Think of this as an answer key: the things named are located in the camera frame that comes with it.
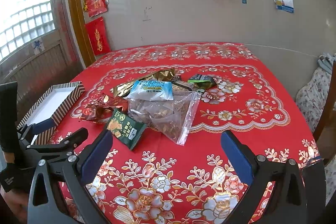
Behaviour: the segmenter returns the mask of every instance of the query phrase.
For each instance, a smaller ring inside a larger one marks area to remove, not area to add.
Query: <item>blue gripper pad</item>
[[[222,133],[220,144],[241,182],[250,186],[253,181],[252,166],[226,131]]]
[[[92,144],[95,146],[81,166],[80,182],[82,185],[89,184],[95,179],[99,168],[106,159],[106,155],[110,152],[112,144],[113,137],[108,130],[105,131],[103,137],[96,144],[95,142]]]
[[[42,122],[36,123],[32,125],[32,134],[39,135],[40,133],[48,130],[49,128],[55,127],[55,121],[52,118],[46,119]]]

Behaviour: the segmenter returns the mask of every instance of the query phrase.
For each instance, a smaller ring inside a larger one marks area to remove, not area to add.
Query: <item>gold foil wrapper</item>
[[[112,89],[110,89],[110,91],[113,92],[114,97],[116,97],[116,96],[124,97],[131,91],[135,81],[137,81],[137,80],[147,81],[149,79],[156,78],[158,81],[169,82],[174,76],[175,76],[175,69],[174,68],[171,68],[169,70],[159,70],[159,71],[154,72],[150,75],[146,75],[145,77],[134,79],[130,82],[123,83],[123,84],[120,84],[118,86],[115,86]]]

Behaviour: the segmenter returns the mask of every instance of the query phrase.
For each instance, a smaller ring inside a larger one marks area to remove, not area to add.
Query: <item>floral tablecloth pattern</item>
[[[81,127],[92,143],[105,120],[79,119],[84,106],[118,84],[151,72],[175,68],[182,80],[211,75],[217,86],[202,95],[190,134],[178,146],[147,128],[135,149],[114,139],[94,181],[86,186],[112,223],[220,224],[247,189],[220,145],[231,129],[256,154],[269,160],[295,159],[300,167],[319,154],[299,109],[280,82],[244,45],[177,43],[129,48],[108,53],[74,80],[86,92],[58,126],[50,143]],[[272,191],[268,183],[253,222],[260,218]],[[66,185],[63,194],[73,216],[82,221]]]

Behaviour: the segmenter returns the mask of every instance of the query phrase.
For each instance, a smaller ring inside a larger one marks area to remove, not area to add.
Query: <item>floral cushion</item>
[[[317,68],[313,77],[296,95],[296,105],[304,115],[311,132],[314,132],[327,100],[331,75]]]
[[[336,189],[336,156],[324,167],[327,194],[325,204],[329,202]]]
[[[327,100],[331,75],[321,68],[317,68],[313,77],[296,95],[296,105],[304,115],[311,132],[314,132],[324,105]],[[327,183],[326,204],[336,189],[336,156],[325,167]]]

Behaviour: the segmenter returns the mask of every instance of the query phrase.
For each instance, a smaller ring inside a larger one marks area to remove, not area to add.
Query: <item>chair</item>
[[[326,204],[336,193],[336,62],[330,76],[321,68],[296,95],[296,104],[313,132],[319,152],[324,158],[327,184]]]
[[[335,119],[333,119],[335,118],[335,114],[332,113],[335,101],[336,101],[336,62],[334,62],[333,64],[333,74],[331,75],[327,100],[325,101],[322,115],[313,133],[315,141],[319,139],[325,126],[335,121]]]

